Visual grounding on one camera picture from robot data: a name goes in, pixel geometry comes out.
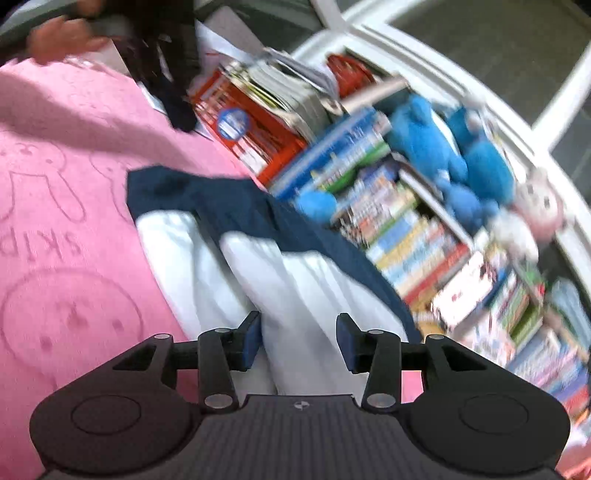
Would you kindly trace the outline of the person's left hand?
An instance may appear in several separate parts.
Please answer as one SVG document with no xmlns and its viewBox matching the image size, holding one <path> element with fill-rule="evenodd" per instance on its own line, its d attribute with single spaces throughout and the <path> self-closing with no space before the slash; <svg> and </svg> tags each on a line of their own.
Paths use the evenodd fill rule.
<svg viewBox="0 0 591 480">
<path fill-rule="evenodd" d="M 87 52 L 103 49 L 109 42 L 105 37 L 92 33 L 87 18 L 96 16 L 104 1 L 83 0 L 77 2 L 81 18 L 56 17 L 32 30 L 27 39 L 28 53 L 40 65 L 64 60 Z"/>
</svg>

